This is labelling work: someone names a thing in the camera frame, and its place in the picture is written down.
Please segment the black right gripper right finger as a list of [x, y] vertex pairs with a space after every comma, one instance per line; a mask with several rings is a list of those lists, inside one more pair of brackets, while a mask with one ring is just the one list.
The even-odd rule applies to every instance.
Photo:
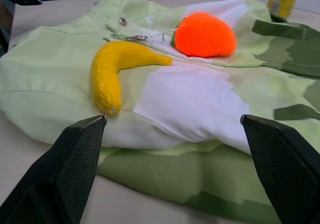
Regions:
[[240, 122], [281, 223], [319, 223], [320, 154], [292, 127], [253, 115]]

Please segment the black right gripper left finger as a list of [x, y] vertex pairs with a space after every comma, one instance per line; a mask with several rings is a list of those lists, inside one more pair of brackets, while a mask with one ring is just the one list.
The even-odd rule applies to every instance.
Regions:
[[99, 115], [65, 128], [1, 205], [1, 223], [80, 223], [106, 124]]

